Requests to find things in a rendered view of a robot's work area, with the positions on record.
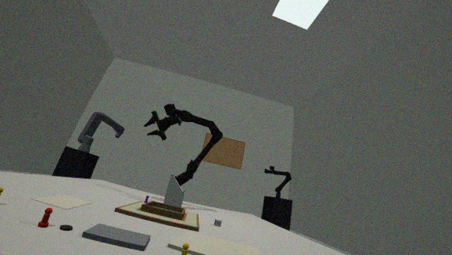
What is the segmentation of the brown board frame with arrow squares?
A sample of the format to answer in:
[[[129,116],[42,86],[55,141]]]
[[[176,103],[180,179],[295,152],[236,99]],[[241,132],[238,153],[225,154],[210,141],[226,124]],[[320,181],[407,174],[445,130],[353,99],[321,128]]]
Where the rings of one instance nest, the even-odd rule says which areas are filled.
[[[134,203],[131,203],[134,204]],[[131,205],[131,204],[127,204],[127,205]],[[125,206],[127,206],[125,205]],[[121,207],[125,207],[125,206],[121,206]],[[135,212],[132,211],[128,211],[128,210],[122,210],[121,207],[116,207],[116,209],[114,210],[114,212],[117,213],[122,213],[124,215],[128,215],[128,216],[132,216],[132,217],[138,217],[142,220],[147,220],[147,221],[154,221],[157,222],[159,224],[165,224],[165,225],[170,225],[173,227],[178,227],[178,228],[184,228],[184,229],[189,229],[189,230],[193,230],[193,231],[199,231],[199,214],[197,214],[197,219],[196,219],[196,226],[191,226],[191,225],[187,225],[187,224],[180,224],[177,222],[173,222],[173,221],[165,221],[162,219],[157,219],[155,217],[150,217],[150,216],[146,216],[143,214],[137,214]],[[179,221],[185,221],[187,214],[184,214],[183,219],[179,220]]]

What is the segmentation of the red pawn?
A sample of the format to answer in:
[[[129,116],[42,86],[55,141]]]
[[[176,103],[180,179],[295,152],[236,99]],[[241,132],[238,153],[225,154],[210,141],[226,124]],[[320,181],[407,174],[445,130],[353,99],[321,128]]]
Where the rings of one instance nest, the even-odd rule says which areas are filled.
[[[52,213],[52,208],[47,208],[45,210],[45,214],[44,214],[44,216],[42,218],[42,221],[40,221],[38,223],[38,227],[40,227],[40,228],[47,228],[48,227],[48,225],[49,225],[48,219],[49,219],[51,213]]]

